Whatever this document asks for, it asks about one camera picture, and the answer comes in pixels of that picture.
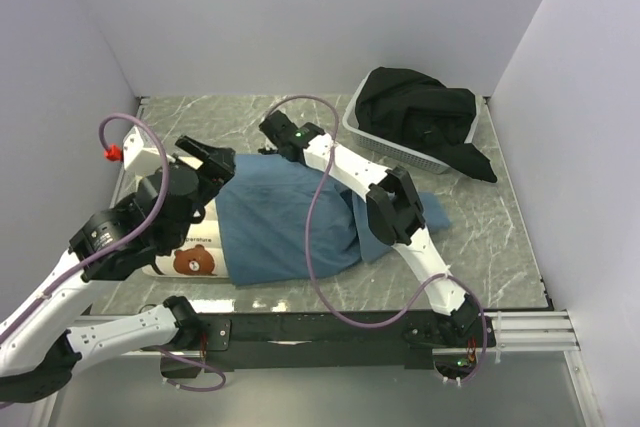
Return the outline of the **blue fabric pillowcase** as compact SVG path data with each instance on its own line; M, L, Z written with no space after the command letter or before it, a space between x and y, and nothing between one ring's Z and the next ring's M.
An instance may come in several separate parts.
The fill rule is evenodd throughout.
M217 195L222 248L236 286L336 276L390 252L364 201L319 171L278 155L239 155Z

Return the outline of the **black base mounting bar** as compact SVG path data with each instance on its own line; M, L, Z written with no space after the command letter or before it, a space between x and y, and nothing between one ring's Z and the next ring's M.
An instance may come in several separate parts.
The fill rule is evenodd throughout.
M460 321L421 309L376 329L353 327L328 312L200 313L196 330L165 346L203 350L209 365L227 372L360 366L427 370L438 349L466 353L495 345L490 320Z

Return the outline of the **cream pillow with bear print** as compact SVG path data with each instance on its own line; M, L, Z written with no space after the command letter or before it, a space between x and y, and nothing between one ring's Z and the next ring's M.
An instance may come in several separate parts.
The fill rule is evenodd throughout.
M189 228L184 244L168 256L159 256L154 265L141 269L147 276L229 280L216 201L205 206L204 219Z

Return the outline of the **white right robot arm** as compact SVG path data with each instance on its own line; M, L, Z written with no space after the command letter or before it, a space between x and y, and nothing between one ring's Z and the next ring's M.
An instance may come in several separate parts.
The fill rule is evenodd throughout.
M444 342L466 347L479 340L482 347L488 346L488 323L481 303L451 275L440 256L406 169L368 161L320 127L311 123L298 127L282 112L269 114L259 129L282 157L321 172L322 181L340 182L364 201L370 231L401 256L420 282L411 300L427 296Z

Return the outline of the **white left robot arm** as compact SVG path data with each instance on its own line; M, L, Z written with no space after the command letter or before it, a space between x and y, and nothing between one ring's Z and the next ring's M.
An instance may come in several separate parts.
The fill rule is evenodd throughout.
M135 192L92 215L72 237L47 279L1 324L1 404L44 399L105 360L155 346L206 344L207 327L184 296L102 325L75 321L135 271L181 248L205 207L233 178L235 152L188 136L176 147L198 160L169 159Z

